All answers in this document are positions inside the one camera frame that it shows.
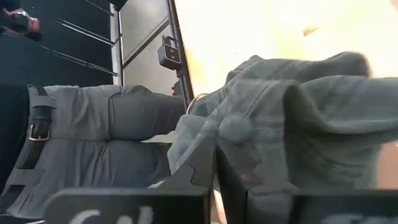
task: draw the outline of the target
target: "black wall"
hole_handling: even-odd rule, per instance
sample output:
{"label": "black wall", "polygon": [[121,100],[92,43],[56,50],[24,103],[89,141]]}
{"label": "black wall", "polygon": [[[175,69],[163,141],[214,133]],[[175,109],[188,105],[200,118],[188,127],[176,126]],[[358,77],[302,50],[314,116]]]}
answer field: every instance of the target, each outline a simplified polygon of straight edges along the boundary
{"label": "black wall", "polygon": [[[109,2],[96,4],[109,10]],[[41,22],[43,40],[0,36],[0,83],[96,86],[112,84],[106,72],[86,68],[44,51],[40,45],[112,70],[111,47],[56,23],[64,19],[109,38],[109,14],[84,0],[22,0],[24,9]]]}

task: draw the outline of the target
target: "belt buckle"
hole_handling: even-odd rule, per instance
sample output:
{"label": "belt buckle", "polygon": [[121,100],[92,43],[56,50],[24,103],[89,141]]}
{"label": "belt buckle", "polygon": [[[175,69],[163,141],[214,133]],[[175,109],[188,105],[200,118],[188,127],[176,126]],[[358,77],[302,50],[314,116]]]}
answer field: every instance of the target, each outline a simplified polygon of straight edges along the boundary
{"label": "belt buckle", "polygon": [[42,136],[37,136],[36,138],[33,137],[33,130],[35,128],[35,125],[32,124],[30,126],[30,131],[29,131],[29,140],[31,141],[47,141],[50,139],[50,130],[47,132],[47,136],[46,137],[42,137]]}

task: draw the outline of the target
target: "gray trousers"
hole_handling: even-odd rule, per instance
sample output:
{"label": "gray trousers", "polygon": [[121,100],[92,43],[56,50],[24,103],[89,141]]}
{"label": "gray trousers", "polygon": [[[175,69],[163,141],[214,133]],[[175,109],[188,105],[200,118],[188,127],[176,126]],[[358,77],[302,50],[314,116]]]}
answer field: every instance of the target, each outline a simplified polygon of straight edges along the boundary
{"label": "gray trousers", "polygon": [[34,170],[19,169],[27,142],[10,175],[25,185],[8,209],[19,218],[42,218],[45,201],[69,187],[148,187],[170,175],[165,143],[141,142],[173,131],[185,113],[177,96],[143,86],[47,86],[52,102],[29,88],[30,119],[37,105],[53,107],[50,140]]}

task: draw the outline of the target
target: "gray cloth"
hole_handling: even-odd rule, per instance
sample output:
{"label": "gray cloth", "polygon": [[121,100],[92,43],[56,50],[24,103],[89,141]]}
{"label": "gray cloth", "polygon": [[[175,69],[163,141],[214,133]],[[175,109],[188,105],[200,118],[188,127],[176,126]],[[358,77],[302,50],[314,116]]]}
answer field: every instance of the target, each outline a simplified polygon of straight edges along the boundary
{"label": "gray cloth", "polygon": [[204,137],[223,137],[260,162],[264,182],[372,188],[381,144],[398,138],[398,78],[368,75],[350,52],[319,62],[253,56],[181,118],[170,169]]}
{"label": "gray cloth", "polygon": [[34,170],[21,170],[29,141],[7,180],[24,185],[7,210],[42,218],[45,201],[69,187],[148,187],[170,175],[165,143],[143,143],[173,131],[185,113],[183,100],[143,86],[45,87],[50,99],[29,88],[32,106],[52,105],[50,140]]}

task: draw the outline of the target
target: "black belt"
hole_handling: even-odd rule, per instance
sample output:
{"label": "black belt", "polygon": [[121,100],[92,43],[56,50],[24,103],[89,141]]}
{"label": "black belt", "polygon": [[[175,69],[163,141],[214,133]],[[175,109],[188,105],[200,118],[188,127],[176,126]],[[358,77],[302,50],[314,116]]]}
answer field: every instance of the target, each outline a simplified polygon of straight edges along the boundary
{"label": "black belt", "polygon": [[[35,86],[39,96],[47,96],[47,92],[42,87]],[[37,106],[34,108],[33,118],[29,124],[28,141],[29,148],[23,161],[17,161],[15,168],[17,169],[35,169],[36,163],[39,161],[40,155],[44,148],[44,144],[50,138],[51,110],[49,106]],[[23,185],[6,186],[5,192],[0,198],[0,211],[5,212],[18,198],[23,191]]]}

